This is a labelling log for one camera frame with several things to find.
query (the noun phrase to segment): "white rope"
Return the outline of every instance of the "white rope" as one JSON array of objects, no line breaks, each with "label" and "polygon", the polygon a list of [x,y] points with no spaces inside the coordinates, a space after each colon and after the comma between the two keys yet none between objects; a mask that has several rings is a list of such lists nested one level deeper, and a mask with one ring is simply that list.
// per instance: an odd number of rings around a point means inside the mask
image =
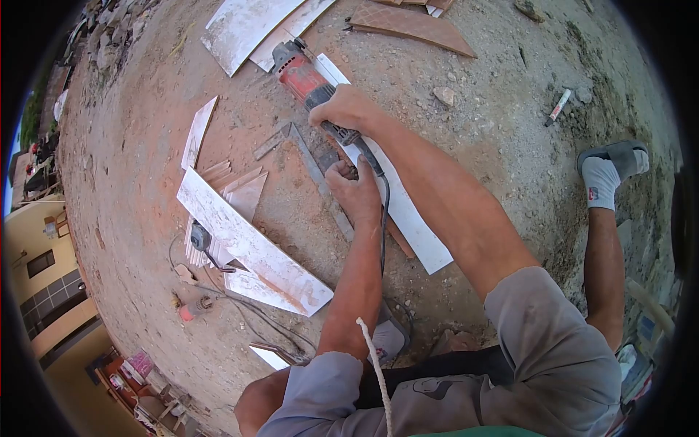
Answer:
[{"label": "white rope", "polygon": [[366,323],[358,317],[356,323],[361,327],[361,333],[364,334],[364,340],[366,345],[369,347],[369,356],[371,356],[371,364],[374,365],[374,372],[376,372],[376,379],[379,380],[379,388],[381,389],[381,401],[384,403],[384,410],[386,411],[386,435],[387,437],[393,437],[393,426],[391,425],[391,399],[389,399],[389,391],[386,388],[386,380],[384,379],[384,373],[381,372],[381,365],[379,364],[379,357],[376,355],[376,348],[374,347],[374,342],[369,336],[369,328]]}]

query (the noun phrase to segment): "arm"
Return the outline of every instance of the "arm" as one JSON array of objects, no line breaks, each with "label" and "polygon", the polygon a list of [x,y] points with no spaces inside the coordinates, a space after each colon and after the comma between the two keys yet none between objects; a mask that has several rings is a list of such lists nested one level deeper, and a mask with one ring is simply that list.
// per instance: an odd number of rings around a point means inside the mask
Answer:
[{"label": "arm", "polygon": [[481,301],[511,273],[539,265],[485,187],[357,88],[338,85],[333,98],[314,108],[309,120],[359,130],[381,146],[425,223],[447,246]]},{"label": "arm", "polygon": [[361,317],[373,333],[381,303],[381,197],[368,162],[359,160],[359,180],[348,180],[344,161],[326,172],[328,187],[354,220],[354,240],[320,332],[317,355],[346,352],[360,361],[368,348],[356,324]]}]

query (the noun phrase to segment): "forearm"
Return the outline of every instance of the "forearm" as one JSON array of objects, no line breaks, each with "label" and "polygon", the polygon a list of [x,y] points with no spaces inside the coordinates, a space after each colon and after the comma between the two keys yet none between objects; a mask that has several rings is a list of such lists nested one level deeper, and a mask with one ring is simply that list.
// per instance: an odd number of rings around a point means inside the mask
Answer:
[{"label": "forearm", "polygon": [[537,265],[498,200],[456,160],[383,112],[367,117],[362,132],[381,146],[481,300],[499,280]]},{"label": "forearm", "polygon": [[361,361],[368,355],[356,319],[361,317],[369,332],[374,332],[382,298],[379,213],[375,220],[355,223],[354,240],[323,323],[316,355],[335,350]]}]

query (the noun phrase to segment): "window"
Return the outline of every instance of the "window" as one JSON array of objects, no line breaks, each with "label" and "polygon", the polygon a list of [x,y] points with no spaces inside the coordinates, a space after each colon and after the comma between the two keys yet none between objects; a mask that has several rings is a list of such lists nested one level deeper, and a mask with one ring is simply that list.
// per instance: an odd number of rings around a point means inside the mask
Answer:
[{"label": "window", "polygon": [[32,278],[54,264],[56,260],[53,258],[53,250],[49,250],[27,263],[27,273]]}]

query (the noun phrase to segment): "foot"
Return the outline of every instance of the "foot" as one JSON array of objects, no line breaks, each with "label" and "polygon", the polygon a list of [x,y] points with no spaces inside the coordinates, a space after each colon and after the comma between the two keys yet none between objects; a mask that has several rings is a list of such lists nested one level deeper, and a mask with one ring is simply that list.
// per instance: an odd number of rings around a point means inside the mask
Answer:
[{"label": "foot", "polygon": [[410,343],[408,333],[391,313],[386,301],[382,302],[371,340],[374,342],[376,355],[382,366],[398,356]]},{"label": "foot", "polygon": [[585,182],[587,207],[613,211],[617,187],[649,168],[648,152],[640,141],[620,141],[581,153],[578,171]]}]

